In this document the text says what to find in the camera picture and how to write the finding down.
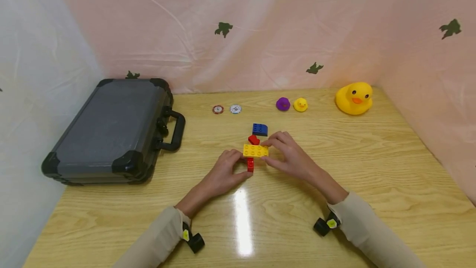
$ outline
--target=hand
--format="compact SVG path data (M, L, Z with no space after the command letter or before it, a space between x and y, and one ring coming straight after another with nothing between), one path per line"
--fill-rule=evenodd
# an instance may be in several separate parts
M225 150L210 172L175 206L191 218L209 199L223 195L228 190L253 176L252 172L233 174L233 166L243 154L238 150Z
M288 132L272 134L262 146L275 146L284 155L284 162L263 156L266 164L286 174L312 183L322 171L306 152L295 142Z
M243 154L238 150L223 151L210 172L198 184L209 198L223 195L228 190L253 176L252 172L233 174L233 165L239 159L243 159Z
M347 197L348 192L328 172L319 167L288 132L274 133L261 145L274 146L284 155L284 162L263 156L262 159L266 164L293 177L307 181L322 193L328 203L336 204Z

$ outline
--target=purple rubber duck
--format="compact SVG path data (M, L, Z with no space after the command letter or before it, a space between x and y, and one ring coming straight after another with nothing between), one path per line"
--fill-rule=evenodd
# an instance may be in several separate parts
M276 101L276 108L280 111L288 111L289 107L291 107L291 103L287 98L280 98Z

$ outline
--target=gray suitcase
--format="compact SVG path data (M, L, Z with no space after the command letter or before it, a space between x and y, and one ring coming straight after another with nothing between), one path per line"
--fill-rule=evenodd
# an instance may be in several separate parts
M181 146L185 118L172 106L163 79L100 81L44 159L43 174L68 185L143 183L160 149ZM176 125L171 143L164 143L169 117Z

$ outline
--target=yellow rubber duck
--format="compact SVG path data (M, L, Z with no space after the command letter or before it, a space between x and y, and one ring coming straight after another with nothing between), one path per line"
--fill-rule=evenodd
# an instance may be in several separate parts
M307 100L304 98L298 98L294 101L293 107L298 112L304 112L307 110Z
M363 114L372 107L372 87L364 82L349 84L336 93L336 104L347 114Z

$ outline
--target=blue lego brick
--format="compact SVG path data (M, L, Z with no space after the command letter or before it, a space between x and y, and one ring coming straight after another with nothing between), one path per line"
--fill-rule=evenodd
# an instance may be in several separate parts
M267 126L264 124L253 123L253 134L256 136L267 136Z

